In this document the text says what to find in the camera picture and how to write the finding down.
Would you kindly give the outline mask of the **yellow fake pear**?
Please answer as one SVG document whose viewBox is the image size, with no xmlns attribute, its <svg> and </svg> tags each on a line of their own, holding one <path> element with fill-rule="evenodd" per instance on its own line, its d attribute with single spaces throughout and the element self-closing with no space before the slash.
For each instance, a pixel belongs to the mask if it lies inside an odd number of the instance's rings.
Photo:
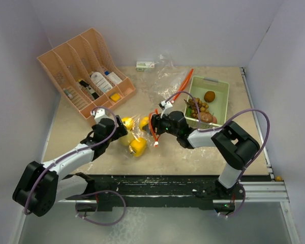
<svg viewBox="0 0 305 244">
<path fill-rule="evenodd" d="M 139 122 L 139 129 L 143 132 L 147 132 L 149 133 L 150 132 L 150 129 L 149 129 L 149 117 L 144 117 L 140 120 Z"/>
</svg>

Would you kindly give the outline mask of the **clear zip bag brown food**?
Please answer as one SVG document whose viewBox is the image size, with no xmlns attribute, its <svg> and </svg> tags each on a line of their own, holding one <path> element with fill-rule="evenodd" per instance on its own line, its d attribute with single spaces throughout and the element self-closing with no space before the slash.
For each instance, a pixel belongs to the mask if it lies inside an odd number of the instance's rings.
<svg viewBox="0 0 305 244">
<path fill-rule="evenodd" d="M 157 105 L 179 91 L 190 71 L 188 67 L 175 66 L 170 54 L 158 55 L 143 72 L 142 81 L 149 100 Z"/>
</svg>

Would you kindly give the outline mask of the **fake brown grape bunch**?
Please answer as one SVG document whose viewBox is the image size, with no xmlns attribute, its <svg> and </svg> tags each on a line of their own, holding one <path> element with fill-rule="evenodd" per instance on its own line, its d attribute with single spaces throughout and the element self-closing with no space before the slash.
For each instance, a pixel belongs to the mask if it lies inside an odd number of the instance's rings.
<svg viewBox="0 0 305 244">
<path fill-rule="evenodd" d="M 209 105 L 199 98 L 187 99 L 185 100 L 185 104 L 187 109 L 186 114 L 188 117 L 197 118 L 198 112 L 209 112 Z"/>
</svg>

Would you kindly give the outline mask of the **red fake apple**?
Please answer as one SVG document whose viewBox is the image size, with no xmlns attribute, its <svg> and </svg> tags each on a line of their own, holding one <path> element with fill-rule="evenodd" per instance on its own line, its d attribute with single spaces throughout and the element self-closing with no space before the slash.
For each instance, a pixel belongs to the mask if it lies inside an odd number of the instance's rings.
<svg viewBox="0 0 305 244">
<path fill-rule="evenodd" d="M 216 123 L 217 123 L 217 118 L 216 118 L 215 116 L 213 116 L 212 123 L 213 123 L 213 124 L 216 124 Z"/>
</svg>

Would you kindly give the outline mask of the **brown fake kiwi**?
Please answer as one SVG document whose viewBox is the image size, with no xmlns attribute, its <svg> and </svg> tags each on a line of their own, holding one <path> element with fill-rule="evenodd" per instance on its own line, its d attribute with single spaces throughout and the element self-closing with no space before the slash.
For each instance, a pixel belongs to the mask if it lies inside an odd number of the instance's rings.
<svg viewBox="0 0 305 244">
<path fill-rule="evenodd" d="M 204 95 L 204 100 L 207 103 L 213 102 L 215 98 L 216 98 L 216 94 L 214 91 L 211 90 L 207 91 Z"/>
</svg>

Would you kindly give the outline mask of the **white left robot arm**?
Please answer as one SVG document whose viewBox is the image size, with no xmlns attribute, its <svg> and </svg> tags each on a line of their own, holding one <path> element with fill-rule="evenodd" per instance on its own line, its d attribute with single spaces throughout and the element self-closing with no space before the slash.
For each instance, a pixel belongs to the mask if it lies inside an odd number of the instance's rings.
<svg viewBox="0 0 305 244">
<path fill-rule="evenodd" d="M 127 133 L 118 115 L 113 119 L 102 118 L 74 149 L 45 163 L 30 162 L 12 199 L 24 207 L 25 215 L 45 215 L 54 205 L 59 182 L 75 169 L 100 157 L 111 142 Z"/>
</svg>

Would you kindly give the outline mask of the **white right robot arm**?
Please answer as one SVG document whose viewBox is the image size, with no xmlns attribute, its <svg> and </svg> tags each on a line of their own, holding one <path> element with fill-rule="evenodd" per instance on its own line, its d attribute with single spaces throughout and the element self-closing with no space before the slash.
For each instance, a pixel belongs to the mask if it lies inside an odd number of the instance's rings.
<svg viewBox="0 0 305 244">
<path fill-rule="evenodd" d="M 152 115 L 148 126 L 158 136 L 164 133 L 175 136 L 183 148 L 217 148 L 226 161 L 216 186 L 216 194 L 222 199 L 234 193 L 243 170 L 260 150 L 260 144 L 234 121 L 220 129 L 200 131 L 188 125 L 182 112 L 173 111 L 168 115 Z"/>
</svg>

